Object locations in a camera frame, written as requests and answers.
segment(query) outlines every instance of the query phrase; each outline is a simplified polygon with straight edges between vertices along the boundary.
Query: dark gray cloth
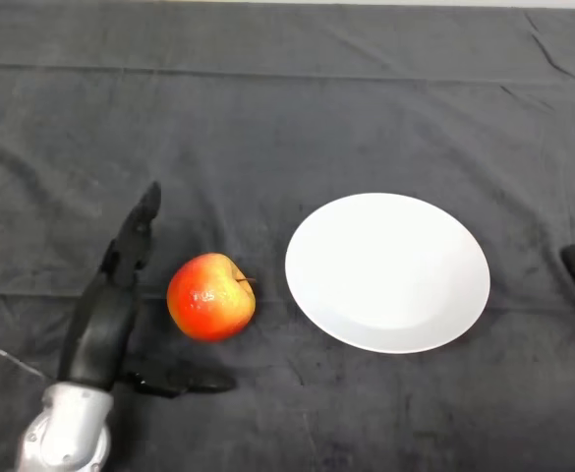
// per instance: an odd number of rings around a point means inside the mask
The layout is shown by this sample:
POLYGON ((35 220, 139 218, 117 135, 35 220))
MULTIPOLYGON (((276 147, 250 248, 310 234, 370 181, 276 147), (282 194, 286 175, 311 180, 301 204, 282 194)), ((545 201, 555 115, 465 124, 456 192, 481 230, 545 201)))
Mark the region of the dark gray cloth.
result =
MULTIPOLYGON (((111 471, 575 471, 575 12, 0 1, 0 346, 54 372, 75 296, 152 179, 144 278, 231 256, 252 325, 185 338, 145 303, 131 350, 225 366, 237 390, 119 388, 111 471), (341 344, 284 253, 359 192, 431 202, 477 236, 484 315, 434 351, 341 344)), ((44 384, 0 358, 0 471, 44 384)))

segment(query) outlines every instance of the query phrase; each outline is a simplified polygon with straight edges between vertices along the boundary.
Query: cable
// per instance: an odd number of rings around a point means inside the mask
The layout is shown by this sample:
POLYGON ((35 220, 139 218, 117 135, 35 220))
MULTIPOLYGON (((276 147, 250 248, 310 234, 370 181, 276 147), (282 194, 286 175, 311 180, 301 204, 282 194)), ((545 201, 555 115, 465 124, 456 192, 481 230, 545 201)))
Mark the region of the cable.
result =
POLYGON ((4 351, 3 349, 0 349, 0 356, 1 357, 5 357, 6 359, 8 359, 9 361, 12 361, 14 364, 16 364, 17 366, 19 366, 21 369, 23 369, 24 371, 29 372, 30 374, 34 374, 35 376, 40 377, 41 379, 45 379, 46 381, 51 380, 51 377, 49 377, 48 375, 46 375, 44 372, 40 371, 39 369, 37 369, 36 367, 32 367, 31 365, 29 365, 28 363, 22 361, 21 359, 19 359, 16 356, 13 356, 12 354, 10 354, 7 351, 4 351))

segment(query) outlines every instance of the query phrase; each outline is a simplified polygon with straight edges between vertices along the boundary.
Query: red apple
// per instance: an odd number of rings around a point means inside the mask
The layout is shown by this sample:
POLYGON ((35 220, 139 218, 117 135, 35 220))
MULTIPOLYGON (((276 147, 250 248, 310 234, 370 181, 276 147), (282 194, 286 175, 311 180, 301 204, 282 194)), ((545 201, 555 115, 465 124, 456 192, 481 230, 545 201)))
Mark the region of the red apple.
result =
POLYGON ((184 264, 167 290, 167 306, 189 337, 219 341, 240 331, 255 312, 248 279, 223 254, 204 254, 184 264))

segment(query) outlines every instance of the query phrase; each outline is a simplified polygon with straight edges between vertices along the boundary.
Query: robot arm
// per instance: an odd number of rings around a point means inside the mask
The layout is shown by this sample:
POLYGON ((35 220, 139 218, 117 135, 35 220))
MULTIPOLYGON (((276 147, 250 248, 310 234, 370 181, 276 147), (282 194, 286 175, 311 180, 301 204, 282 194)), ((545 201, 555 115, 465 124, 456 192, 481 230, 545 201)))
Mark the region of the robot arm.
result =
POLYGON ((234 387, 229 377, 190 365, 184 373, 174 373, 125 360, 141 303, 138 274, 147 264, 151 222, 159 208, 160 186, 154 183, 127 216, 78 300, 64 341, 58 383, 44 392, 44 409, 23 435, 17 472, 101 470, 110 448, 105 425, 113 404, 110 390, 118 380, 136 391, 166 397, 234 387))

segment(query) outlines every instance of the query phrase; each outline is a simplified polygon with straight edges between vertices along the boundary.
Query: plate rim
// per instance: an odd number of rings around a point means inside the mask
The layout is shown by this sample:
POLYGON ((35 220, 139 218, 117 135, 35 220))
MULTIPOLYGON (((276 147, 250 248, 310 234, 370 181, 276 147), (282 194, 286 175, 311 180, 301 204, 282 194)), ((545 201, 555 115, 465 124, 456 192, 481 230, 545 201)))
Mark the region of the plate rim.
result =
POLYGON ((439 206, 436 206, 434 204, 431 204, 429 202, 426 202, 424 200, 418 199, 416 197, 411 197, 411 196, 407 196, 407 195, 403 195, 403 194, 394 194, 394 193, 387 193, 387 192, 363 192, 363 193, 359 193, 359 194, 352 194, 352 195, 347 195, 344 197, 340 197, 338 199, 332 200, 330 202, 327 202, 324 205, 321 205, 319 207, 317 207, 316 209, 314 209, 311 213, 309 213, 298 225, 298 227, 296 228, 296 230, 293 232, 291 238, 289 239, 289 244, 287 245, 287 250, 285 252, 285 263, 284 263, 284 269, 285 269, 285 278, 287 280, 287 286, 289 287, 289 291, 291 293, 291 296, 293 298, 293 300, 296 302, 296 305, 298 306, 299 310, 321 331, 323 331, 324 333, 328 334, 329 336, 345 343, 348 344, 350 346, 353 347, 357 347, 359 349, 363 349, 366 351, 371 351, 371 352, 376 352, 376 353, 380 353, 380 354, 414 354, 414 353, 418 353, 418 352, 425 352, 425 351, 430 351, 433 349, 437 349, 438 347, 441 347, 443 345, 449 344, 450 342, 453 342, 454 340, 458 339, 459 337, 461 337, 462 335, 464 335, 466 332, 468 332, 477 322, 477 320, 480 318, 480 316, 484 313, 484 311, 486 310, 486 306, 488 305, 488 300, 489 300, 489 294, 490 294, 490 289, 491 289, 491 277, 490 277, 490 267, 488 264, 488 259, 486 258, 486 254, 484 253, 484 250, 482 249, 482 246, 479 244, 479 241, 477 241, 477 238, 475 237, 475 235, 459 220, 457 219, 455 216, 453 216, 451 213, 449 213, 448 211, 445 211, 444 209, 440 208, 439 206), (482 262, 483 262, 483 266, 486 268, 486 276, 487 276, 487 286, 486 286, 486 295, 485 300, 483 300, 483 302, 481 303, 482 308, 479 310, 478 314, 476 317, 474 317, 472 319, 472 322, 468 325, 468 327, 466 327, 465 329, 461 330, 459 333, 455 334, 454 336, 450 337, 450 338, 446 338, 445 340, 443 340, 442 342, 436 342, 436 343, 430 343, 428 347, 420 347, 420 348, 415 348, 415 349, 380 349, 380 348, 372 348, 372 347, 368 347, 360 342, 355 342, 355 341, 351 341, 346 339, 343 335, 339 335, 336 334, 335 332, 333 332, 333 329, 328 329, 325 327, 322 327, 309 313, 307 313, 307 311, 301 307, 301 305, 298 303, 298 300, 296 299, 296 296, 294 295, 294 290, 293 290, 293 286, 292 283, 290 283, 290 277, 288 275, 288 260, 289 260, 289 254, 290 254, 290 250, 292 248, 292 242, 294 240, 294 237, 296 236, 296 234, 298 233, 298 231, 301 229, 301 227, 304 225, 304 223, 309 220, 309 218, 311 216, 313 216, 314 214, 316 214, 318 211, 320 211, 321 209, 332 205, 332 204, 336 204, 338 202, 341 202, 343 200, 347 200, 347 199, 352 199, 355 197, 360 197, 360 196, 392 196, 392 197, 397 197, 397 198, 402 198, 402 199, 406 199, 406 200, 412 200, 415 202, 418 202, 422 205, 428 206, 428 207, 432 207, 435 210, 446 214, 449 218, 451 218, 453 221, 455 221, 459 226, 461 226, 464 231, 466 231, 468 233, 468 235, 471 237, 471 240, 473 241, 474 245, 477 246, 477 248, 479 249, 480 254, 482 255, 482 262))

